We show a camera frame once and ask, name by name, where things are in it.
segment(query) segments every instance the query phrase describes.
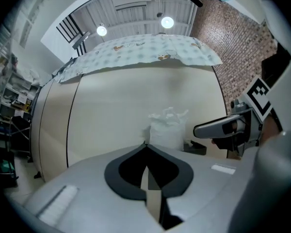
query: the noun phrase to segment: brick wall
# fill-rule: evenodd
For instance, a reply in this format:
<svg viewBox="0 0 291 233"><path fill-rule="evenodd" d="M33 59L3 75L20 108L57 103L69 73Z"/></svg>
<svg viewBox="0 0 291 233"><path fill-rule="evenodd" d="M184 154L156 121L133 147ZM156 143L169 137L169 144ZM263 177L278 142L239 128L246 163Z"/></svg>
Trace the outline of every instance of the brick wall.
<svg viewBox="0 0 291 233"><path fill-rule="evenodd" d="M202 0L192 33L211 47L223 64L214 66L230 113L230 102L238 97L256 75L261 61L276 53L266 24L259 25L232 6L218 0Z"/></svg>

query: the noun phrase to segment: ceiling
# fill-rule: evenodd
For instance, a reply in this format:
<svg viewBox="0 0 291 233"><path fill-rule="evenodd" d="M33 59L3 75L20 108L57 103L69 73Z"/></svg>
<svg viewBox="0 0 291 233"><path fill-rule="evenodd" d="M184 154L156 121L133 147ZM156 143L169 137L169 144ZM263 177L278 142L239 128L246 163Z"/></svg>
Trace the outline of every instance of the ceiling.
<svg viewBox="0 0 291 233"><path fill-rule="evenodd" d="M129 35L159 32L190 35L196 10L189 0L90 0L71 15L83 32L91 33L85 41L90 51L102 42ZM171 29L161 26L158 12L174 20ZM101 23L108 31L104 37L96 33Z"/></svg>

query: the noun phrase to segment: white label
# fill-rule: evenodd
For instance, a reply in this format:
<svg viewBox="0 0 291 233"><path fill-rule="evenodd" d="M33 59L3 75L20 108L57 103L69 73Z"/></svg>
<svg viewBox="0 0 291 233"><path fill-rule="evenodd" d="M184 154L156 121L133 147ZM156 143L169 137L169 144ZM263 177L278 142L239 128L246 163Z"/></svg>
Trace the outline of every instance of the white label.
<svg viewBox="0 0 291 233"><path fill-rule="evenodd" d="M234 172L236 171L235 168L227 167L227 166L221 166L221 165L218 165L218 164L215 164L215 165L211 166L211 169L219 171L219 172L223 172L223 173L228 173L228 174L234 174Z"/></svg>
<svg viewBox="0 0 291 233"><path fill-rule="evenodd" d="M267 84L256 77L242 94L248 106L254 109L261 122L266 119L273 108L266 96L269 90Z"/></svg>
<svg viewBox="0 0 291 233"><path fill-rule="evenodd" d="M21 102L23 104L26 104L26 102L27 102L27 96L19 94L17 101L19 101L19 102Z"/></svg>
<svg viewBox="0 0 291 233"><path fill-rule="evenodd" d="M21 116L21 117L23 117L23 116L24 116L24 111L15 110L15 112L14 112L14 116L15 116L15 117L17 117L17 116Z"/></svg>

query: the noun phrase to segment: ceiling light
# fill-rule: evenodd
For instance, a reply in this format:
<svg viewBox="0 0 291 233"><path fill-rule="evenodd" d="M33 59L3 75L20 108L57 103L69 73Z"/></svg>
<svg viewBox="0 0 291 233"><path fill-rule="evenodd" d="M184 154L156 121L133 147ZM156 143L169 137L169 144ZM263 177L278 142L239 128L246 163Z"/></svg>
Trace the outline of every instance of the ceiling light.
<svg viewBox="0 0 291 233"><path fill-rule="evenodd" d="M99 26L97 28L97 34L99 34L100 36L105 36L107 34L107 29L103 26Z"/></svg>
<svg viewBox="0 0 291 233"><path fill-rule="evenodd" d="M170 29L174 25L174 20L171 17L164 17L161 23L164 28Z"/></svg>

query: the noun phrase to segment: white plastic bag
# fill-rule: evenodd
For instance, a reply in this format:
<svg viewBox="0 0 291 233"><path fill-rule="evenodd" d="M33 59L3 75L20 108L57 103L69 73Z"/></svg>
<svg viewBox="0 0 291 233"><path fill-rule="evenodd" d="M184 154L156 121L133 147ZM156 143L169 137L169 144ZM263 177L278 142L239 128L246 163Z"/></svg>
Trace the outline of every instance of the white plastic bag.
<svg viewBox="0 0 291 233"><path fill-rule="evenodd" d="M158 114L149 115L151 119L150 144L183 151L188 111L177 114L173 107L169 107L163 110L162 116Z"/></svg>

